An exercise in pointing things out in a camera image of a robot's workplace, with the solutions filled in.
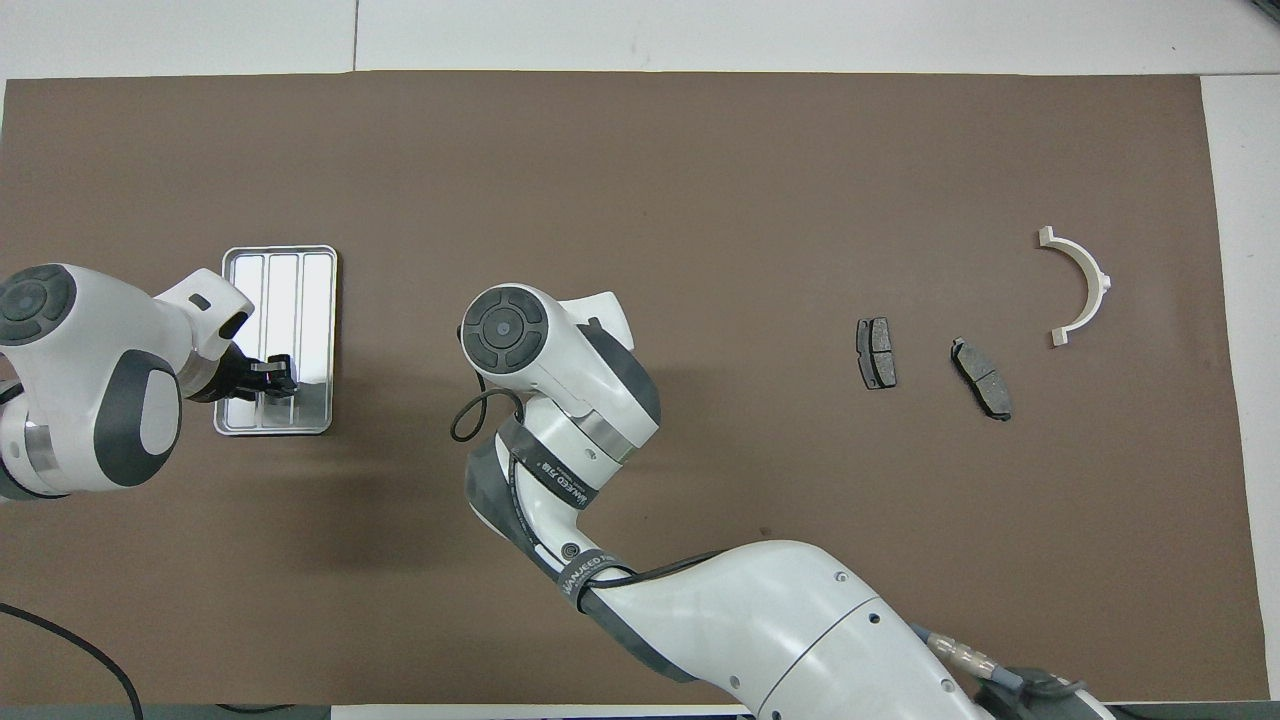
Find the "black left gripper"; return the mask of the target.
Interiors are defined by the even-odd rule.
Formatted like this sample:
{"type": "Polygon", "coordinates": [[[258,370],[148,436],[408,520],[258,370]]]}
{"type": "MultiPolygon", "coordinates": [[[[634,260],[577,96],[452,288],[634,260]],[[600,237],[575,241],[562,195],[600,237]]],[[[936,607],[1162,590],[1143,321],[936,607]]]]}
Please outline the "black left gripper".
{"type": "Polygon", "coordinates": [[[193,392],[189,400],[198,404],[224,398],[255,401],[260,395],[269,400],[283,400],[292,398],[297,392],[289,354],[276,354],[262,360],[248,357],[238,343],[229,343],[212,378],[193,392]]]}

